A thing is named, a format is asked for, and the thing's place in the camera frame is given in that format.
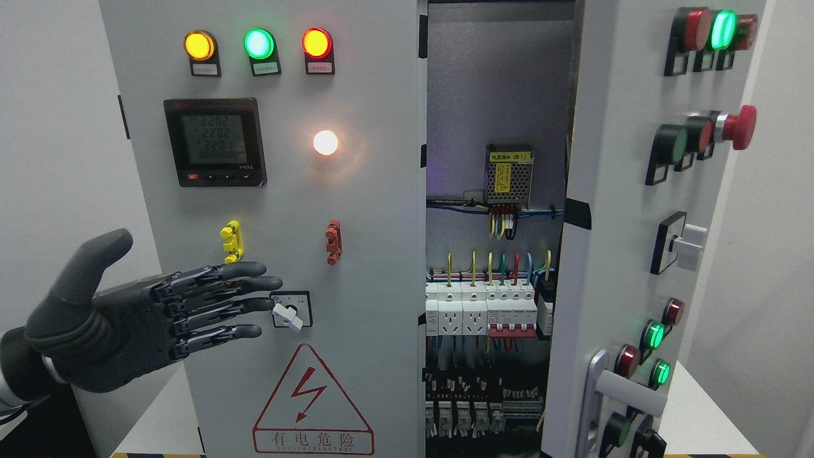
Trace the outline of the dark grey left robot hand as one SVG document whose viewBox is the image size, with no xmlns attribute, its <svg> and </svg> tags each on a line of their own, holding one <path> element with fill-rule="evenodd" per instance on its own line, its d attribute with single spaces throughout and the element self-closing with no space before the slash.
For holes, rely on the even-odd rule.
<svg viewBox="0 0 814 458">
<path fill-rule="evenodd" d="M 194 352 L 261 335 L 259 326 L 227 320 L 273 309 L 261 294 L 282 279 L 264 264 L 204 266 L 99 292 L 105 269 L 132 246 L 124 228 L 79 246 L 29 317 L 26 339 L 62 380 L 107 393 Z"/>
</svg>

